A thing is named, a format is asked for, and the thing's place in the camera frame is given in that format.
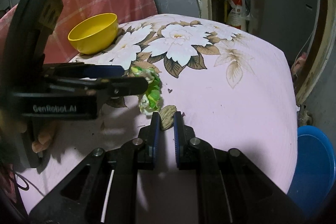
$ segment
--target floral tablecloth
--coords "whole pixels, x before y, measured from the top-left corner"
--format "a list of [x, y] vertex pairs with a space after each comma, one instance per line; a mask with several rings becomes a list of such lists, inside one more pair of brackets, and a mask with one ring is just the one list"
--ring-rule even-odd
[[[285, 193], [297, 157], [296, 105], [283, 52], [268, 42], [217, 22], [155, 15], [120, 25], [116, 43], [72, 62], [154, 68], [165, 105], [184, 112], [184, 123], [214, 148], [238, 148]], [[109, 101], [95, 121], [63, 122], [50, 160], [38, 174], [22, 174], [49, 192], [92, 149], [120, 147], [150, 119], [136, 96]], [[42, 196], [21, 193], [28, 211]], [[173, 129], [162, 133], [157, 168], [140, 172], [137, 223], [197, 223], [194, 172], [178, 171]]]

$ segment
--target bowl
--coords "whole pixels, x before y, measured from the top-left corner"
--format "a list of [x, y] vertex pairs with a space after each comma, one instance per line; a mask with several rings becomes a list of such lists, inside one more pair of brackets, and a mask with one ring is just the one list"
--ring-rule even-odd
[[106, 13], [90, 17], [79, 23], [70, 31], [68, 40], [79, 52], [95, 54], [111, 45], [117, 32], [117, 15]]

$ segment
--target metal screw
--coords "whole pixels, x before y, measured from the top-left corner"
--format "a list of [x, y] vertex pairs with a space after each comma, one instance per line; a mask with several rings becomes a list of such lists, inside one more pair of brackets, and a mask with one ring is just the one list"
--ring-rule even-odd
[[102, 148], [96, 148], [92, 151], [92, 155], [95, 157], [99, 157], [104, 153], [104, 150]]
[[86, 92], [86, 95], [95, 95], [96, 93], [97, 93], [97, 91], [95, 91], [95, 90], [88, 90]]
[[132, 140], [132, 143], [134, 145], [141, 145], [143, 143], [143, 140], [140, 139], [140, 138], [135, 138], [135, 139]]
[[239, 157], [240, 151], [236, 148], [230, 149], [230, 155], [233, 157]]
[[201, 140], [199, 138], [192, 138], [189, 141], [192, 145], [198, 145], [201, 143]]

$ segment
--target human hand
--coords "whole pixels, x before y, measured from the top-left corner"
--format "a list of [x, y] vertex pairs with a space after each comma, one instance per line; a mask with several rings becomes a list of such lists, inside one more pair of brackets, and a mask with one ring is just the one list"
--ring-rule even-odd
[[[57, 129], [57, 121], [48, 121], [41, 128], [38, 140], [31, 144], [31, 149], [35, 152], [46, 150], [51, 144]], [[0, 130], [6, 135], [24, 133], [27, 131], [27, 123], [14, 119], [7, 111], [0, 109]]]

